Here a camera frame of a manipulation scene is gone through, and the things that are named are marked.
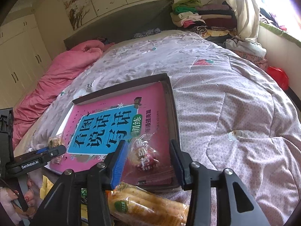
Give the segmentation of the person's left hand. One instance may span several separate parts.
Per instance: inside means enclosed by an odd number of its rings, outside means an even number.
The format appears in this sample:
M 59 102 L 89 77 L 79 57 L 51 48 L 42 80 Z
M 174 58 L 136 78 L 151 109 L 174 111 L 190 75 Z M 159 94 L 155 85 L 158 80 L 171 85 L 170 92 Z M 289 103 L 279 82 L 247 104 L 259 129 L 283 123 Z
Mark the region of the person's left hand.
M 1 179 L 1 225 L 30 225 L 42 199 L 28 176 Z

